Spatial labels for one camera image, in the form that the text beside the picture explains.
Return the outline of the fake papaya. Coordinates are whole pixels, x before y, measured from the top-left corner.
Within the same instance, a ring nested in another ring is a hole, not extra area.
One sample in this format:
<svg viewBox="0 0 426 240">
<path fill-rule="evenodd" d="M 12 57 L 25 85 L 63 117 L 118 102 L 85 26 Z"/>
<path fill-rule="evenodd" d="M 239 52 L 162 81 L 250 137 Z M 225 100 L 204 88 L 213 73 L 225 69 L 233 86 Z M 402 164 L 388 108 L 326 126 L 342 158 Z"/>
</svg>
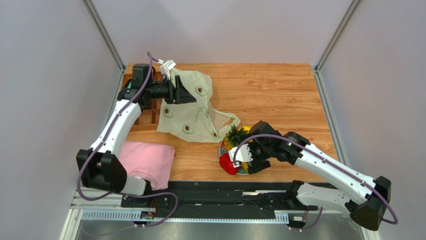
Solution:
<svg viewBox="0 0 426 240">
<path fill-rule="evenodd" d="M 241 162 L 241 167 L 245 172 L 249 172 L 249 165 L 248 162 Z"/>
</svg>

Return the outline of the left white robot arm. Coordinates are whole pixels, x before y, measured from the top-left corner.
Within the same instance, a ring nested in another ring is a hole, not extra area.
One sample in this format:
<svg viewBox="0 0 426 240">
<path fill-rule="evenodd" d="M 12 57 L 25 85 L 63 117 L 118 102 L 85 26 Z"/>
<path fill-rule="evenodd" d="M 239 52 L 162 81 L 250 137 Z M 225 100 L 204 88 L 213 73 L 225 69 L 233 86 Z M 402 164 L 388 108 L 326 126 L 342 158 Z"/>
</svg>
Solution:
<svg viewBox="0 0 426 240">
<path fill-rule="evenodd" d="M 151 64 L 138 63 L 132 77 L 117 95 L 114 112 L 100 136 L 89 149 L 76 155 L 79 169 L 77 190 L 81 187 L 108 193 L 142 196 L 147 182 L 127 173 L 118 157 L 125 139 L 144 110 L 153 107 L 153 100 L 167 104 L 195 103 L 196 98 L 184 87 L 180 76 L 171 77 L 172 60 L 160 61 L 162 79 L 154 79 Z"/>
</svg>

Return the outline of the fake yellow lemon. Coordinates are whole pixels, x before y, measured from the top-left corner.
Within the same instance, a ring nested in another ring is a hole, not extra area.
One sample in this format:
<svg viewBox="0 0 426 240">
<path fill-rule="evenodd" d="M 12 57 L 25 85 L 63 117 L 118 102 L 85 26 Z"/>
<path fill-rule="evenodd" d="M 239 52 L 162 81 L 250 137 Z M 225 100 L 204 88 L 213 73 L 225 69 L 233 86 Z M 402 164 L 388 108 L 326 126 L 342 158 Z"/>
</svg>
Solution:
<svg viewBox="0 0 426 240">
<path fill-rule="evenodd" d="M 245 125 L 243 125 L 242 127 L 241 127 L 244 131 L 250 131 L 250 129 L 251 129 L 251 127 L 249 127 L 249 126 L 245 126 Z"/>
</svg>

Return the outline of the avocado print plastic bag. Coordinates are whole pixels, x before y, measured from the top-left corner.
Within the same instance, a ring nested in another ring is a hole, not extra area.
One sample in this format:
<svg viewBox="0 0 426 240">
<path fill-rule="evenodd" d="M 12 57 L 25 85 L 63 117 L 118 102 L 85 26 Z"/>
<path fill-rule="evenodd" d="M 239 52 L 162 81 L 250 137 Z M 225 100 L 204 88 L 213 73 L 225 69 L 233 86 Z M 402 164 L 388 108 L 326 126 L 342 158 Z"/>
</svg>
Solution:
<svg viewBox="0 0 426 240">
<path fill-rule="evenodd" d="M 186 142 L 220 143 L 232 126 L 241 120 L 233 113 L 215 109 L 213 80 L 207 74 L 192 70 L 171 70 L 172 77 L 180 77 L 183 86 L 196 102 L 184 104 L 161 103 L 157 131 L 169 133 Z"/>
</svg>

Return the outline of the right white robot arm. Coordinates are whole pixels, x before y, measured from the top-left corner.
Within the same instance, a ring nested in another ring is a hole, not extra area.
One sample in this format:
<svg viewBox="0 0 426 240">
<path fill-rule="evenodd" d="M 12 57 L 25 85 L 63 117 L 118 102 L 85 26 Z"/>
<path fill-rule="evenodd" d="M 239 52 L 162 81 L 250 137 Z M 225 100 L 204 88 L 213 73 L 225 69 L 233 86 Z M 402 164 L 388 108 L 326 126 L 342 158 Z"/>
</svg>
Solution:
<svg viewBox="0 0 426 240">
<path fill-rule="evenodd" d="M 388 178 L 373 178 L 353 170 L 300 134 L 289 131 L 282 135 L 265 121 L 256 123 L 239 140 L 231 159 L 248 162 L 250 174 L 268 168 L 269 159 L 275 158 L 308 170 L 333 186 L 324 188 L 294 180 L 285 192 L 288 204 L 348 214 L 359 226 L 371 231 L 377 231 L 382 222 L 398 224 L 390 206 L 392 183 Z"/>
</svg>

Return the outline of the fake pineapple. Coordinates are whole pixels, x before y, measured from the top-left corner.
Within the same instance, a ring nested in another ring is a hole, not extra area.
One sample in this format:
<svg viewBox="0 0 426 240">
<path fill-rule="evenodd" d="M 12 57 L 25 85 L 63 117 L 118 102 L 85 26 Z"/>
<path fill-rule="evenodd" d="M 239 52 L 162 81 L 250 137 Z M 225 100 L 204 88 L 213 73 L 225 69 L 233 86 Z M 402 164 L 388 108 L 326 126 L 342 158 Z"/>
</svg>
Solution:
<svg viewBox="0 0 426 240">
<path fill-rule="evenodd" d="M 236 125 L 232 125 L 230 131 L 225 135 L 222 141 L 222 147 L 229 151 L 230 149 L 237 147 L 241 141 L 239 137 L 248 134 L 249 131 L 245 131 L 242 127 L 237 127 Z"/>
</svg>

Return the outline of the fake red apple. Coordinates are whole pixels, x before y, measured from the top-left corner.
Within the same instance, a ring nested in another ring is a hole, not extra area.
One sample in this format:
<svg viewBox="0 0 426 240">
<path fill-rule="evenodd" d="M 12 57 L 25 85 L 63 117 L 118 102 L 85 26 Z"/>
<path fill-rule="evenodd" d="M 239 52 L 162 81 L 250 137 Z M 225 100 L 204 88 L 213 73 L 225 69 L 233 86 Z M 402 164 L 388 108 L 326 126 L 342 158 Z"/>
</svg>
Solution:
<svg viewBox="0 0 426 240">
<path fill-rule="evenodd" d="M 238 168 L 234 167 L 228 152 L 225 152 L 219 157 L 219 165 L 229 175 L 236 175 Z"/>
</svg>

